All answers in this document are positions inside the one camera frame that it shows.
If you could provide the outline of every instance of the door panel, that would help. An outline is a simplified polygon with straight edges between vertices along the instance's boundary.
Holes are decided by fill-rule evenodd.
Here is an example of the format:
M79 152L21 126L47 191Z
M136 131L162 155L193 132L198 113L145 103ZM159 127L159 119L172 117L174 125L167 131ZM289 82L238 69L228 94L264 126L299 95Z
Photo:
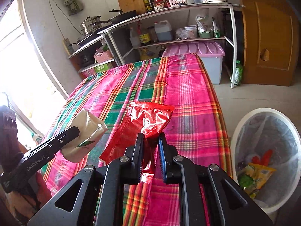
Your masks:
M299 50L297 18L286 0L242 0L243 83L289 86Z

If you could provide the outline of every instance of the red wrapper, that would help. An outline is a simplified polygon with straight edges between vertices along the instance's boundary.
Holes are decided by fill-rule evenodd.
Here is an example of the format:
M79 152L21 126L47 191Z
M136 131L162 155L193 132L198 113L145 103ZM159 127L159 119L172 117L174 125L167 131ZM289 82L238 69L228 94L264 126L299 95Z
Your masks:
M169 123L174 107L151 102L132 102L109 144L100 155L106 164L123 156L134 145L138 133L144 134L142 182L150 182L155 172L155 151L158 136Z

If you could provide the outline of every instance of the green plastic bottle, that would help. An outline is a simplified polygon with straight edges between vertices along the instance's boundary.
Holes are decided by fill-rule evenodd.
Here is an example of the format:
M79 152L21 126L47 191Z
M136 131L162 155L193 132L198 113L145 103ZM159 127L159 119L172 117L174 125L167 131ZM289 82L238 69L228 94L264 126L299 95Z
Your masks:
M243 66L240 64L239 60L236 60L235 77L234 77L235 85L238 86L240 84L242 75L243 75Z

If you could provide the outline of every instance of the yellow label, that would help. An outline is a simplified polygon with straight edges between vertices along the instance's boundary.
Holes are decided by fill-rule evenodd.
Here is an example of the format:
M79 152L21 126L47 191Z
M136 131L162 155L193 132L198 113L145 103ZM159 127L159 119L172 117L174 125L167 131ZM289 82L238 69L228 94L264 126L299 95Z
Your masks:
M151 41L150 35L148 33L140 35L139 37L140 37L141 43L147 43L147 42Z

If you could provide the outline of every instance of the crumpled paper cup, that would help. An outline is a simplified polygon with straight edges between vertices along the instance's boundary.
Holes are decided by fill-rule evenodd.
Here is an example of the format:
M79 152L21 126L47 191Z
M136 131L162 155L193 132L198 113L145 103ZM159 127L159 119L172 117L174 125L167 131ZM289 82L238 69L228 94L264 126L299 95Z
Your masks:
M96 146L108 128L101 119L86 109L82 109L68 127L72 126L78 127L79 136L66 144L61 153L66 160L79 163Z

